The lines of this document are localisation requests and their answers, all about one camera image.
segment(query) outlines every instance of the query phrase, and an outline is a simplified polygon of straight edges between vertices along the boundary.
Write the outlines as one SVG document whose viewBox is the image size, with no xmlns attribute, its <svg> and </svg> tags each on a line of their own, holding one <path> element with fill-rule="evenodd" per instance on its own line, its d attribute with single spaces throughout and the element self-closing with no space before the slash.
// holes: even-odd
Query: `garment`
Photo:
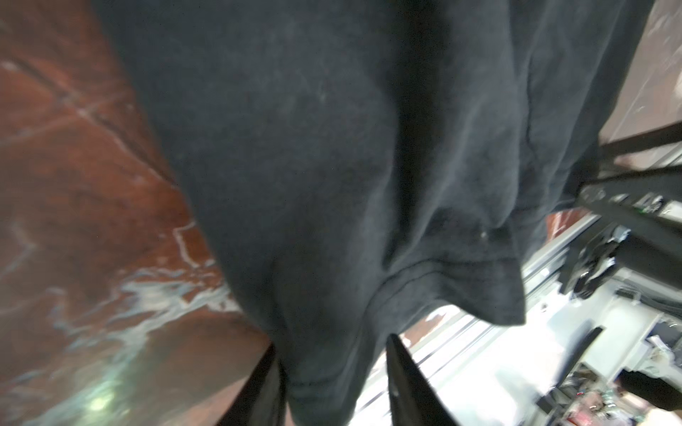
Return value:
<svg viewBox="0 0 682 426">
<path fill-rule="evenodd" d="M 520 264 L 590 175 L 651 8 L 93 2 L 301 426 L 347 422 L 436 307 L 524 322 Z"/>
</svg>

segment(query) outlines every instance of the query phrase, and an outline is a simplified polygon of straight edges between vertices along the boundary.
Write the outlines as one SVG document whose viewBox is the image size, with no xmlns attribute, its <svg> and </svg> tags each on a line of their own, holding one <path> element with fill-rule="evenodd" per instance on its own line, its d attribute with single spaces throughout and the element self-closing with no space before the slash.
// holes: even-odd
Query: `dark gray fabric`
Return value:
<svg viewBox="0 0 682 426">
<path fill-rule="evenodd" d="M 388 333 L 521 324 L 646 0 L 94 0 L 297 422 L 339 425 Z"/>
</svg>

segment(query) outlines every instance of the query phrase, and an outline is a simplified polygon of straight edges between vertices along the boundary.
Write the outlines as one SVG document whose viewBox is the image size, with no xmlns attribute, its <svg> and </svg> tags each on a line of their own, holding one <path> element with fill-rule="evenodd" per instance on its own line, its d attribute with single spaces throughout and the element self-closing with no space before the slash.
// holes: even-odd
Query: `cloth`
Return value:
<svg viewBox="0 0 682 426">
<path fill-rule="evenodd" d="M 345 424 L 387 335 L 439 306 L 524 322 L 520 265 L 651 8 L 93 3 L 300 426 Z"/>
</svg>

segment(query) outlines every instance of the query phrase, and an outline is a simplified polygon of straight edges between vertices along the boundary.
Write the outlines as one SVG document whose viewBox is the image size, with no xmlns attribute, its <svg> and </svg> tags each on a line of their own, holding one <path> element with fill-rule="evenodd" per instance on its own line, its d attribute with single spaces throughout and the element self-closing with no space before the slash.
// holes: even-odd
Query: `t-shirt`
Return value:
<svg viewBox="0 0 682 426">
<path fill-rule="evenodd" d="M 439 306 L 524 322 L 520 265 L 593 176 L 652 5 L 93 3 L 299 426 L 345 424 Z"/>
</svg>

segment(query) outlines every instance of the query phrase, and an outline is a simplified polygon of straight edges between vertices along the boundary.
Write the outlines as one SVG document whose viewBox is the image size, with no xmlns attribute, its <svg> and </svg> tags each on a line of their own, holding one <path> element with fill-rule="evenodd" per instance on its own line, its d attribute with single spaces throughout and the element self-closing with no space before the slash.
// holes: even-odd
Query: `brown marble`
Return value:
<svg viewBox="0 0 682 426">
<path fill-rule="evenodd" d="M 659 0 L 604 139 L 682 118 L 680 28 Z M 0 342 L 4 425 L 211 425 L 268 345 L 87 0 L 0 2 Z"/>
</svg>

